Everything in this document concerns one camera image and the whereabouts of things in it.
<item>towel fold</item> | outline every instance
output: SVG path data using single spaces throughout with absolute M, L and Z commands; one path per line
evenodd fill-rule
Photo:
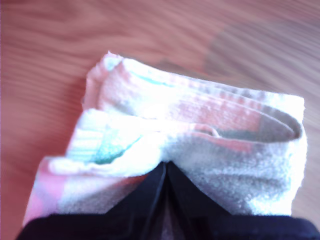
M 105 213 L 161 161 L 232 214 L 291 214 L 307 154 L 303 98 L 108 53 L 87 75 L 82 106 L 65 156 L 39 166 L 24 224 Z

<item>wooden table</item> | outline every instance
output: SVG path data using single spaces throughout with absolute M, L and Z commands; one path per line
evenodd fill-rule
M 320 227 L 318 0 L 7 0 L 1 15 L 3 240 L 21 228 L 42 157 L 64 153 L 86 73 L 108 50 L 304 97 L 308 160 L 293 215 Z

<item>white towel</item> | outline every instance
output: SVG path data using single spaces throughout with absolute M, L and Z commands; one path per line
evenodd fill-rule
M 291 214 L 306 163 L 303 98 L 108 53 L 87 75 L 83 110 L 65 156 L 40 164 L 24 224 L 105 213 L 161 161 L 232 214 Z

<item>folded towel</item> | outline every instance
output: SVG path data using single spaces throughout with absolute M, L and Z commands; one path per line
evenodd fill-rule
M 82 104 L 65 156 L 40 163 L 24 224 L 105 213 L 161 161 L 232 214 L 291 214 L 307 154 L 303 98 L 108 53 L 88 73 Z

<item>wooden surface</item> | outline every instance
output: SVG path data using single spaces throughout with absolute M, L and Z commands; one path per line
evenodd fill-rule
M 320 227 L 320 1 L 1 3 L 3 240 L 20 230 L 42 157 L 64 153 L 82 110 L 86 73 L 108 50 L 171 71 L 304 97 L 308 160 L 293 215 Z

